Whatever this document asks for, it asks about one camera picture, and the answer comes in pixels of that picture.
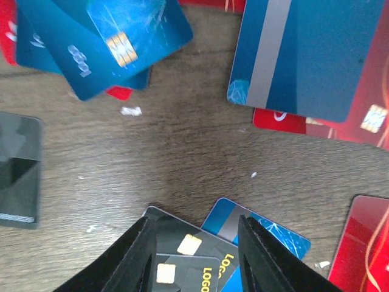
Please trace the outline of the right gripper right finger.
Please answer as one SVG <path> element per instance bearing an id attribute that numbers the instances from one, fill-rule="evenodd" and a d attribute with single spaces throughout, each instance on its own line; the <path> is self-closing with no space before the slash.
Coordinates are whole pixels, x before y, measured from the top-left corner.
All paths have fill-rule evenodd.
<path id="1" fill-rule="evenodd" d="M 244 291 L 340 291 L 252 217 L 239 218 L 238 255 Z"/>

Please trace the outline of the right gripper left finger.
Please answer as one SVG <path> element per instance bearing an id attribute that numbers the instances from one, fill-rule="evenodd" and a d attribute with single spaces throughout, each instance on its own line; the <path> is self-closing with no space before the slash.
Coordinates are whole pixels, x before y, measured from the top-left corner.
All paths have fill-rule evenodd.
<path id="1" fill-rule="evenodd" d="M 151 291 L 156 247 L 155 221 L 142 217 L 102 255 L 55 291 Z"/>

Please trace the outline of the black VIP card pair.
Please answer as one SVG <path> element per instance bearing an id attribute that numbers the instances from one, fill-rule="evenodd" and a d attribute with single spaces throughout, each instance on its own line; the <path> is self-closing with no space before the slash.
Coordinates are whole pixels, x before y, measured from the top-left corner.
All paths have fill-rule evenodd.
<path id="1" fill-rule="evenodd" d="M 153 291 L 229 291 L 239 276 L 238 248 L 155 206 L 144 216 L 156 224 Z"/>

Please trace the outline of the red VIP card front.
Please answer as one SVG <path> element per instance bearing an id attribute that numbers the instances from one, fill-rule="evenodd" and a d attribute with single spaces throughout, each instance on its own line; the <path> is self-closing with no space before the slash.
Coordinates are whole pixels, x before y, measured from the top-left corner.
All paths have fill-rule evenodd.
<path id="1" fill-rule="evenodd" d="M 353 199 L 328 280 L 342 291 L 388 291 L 388 199 Z"/>

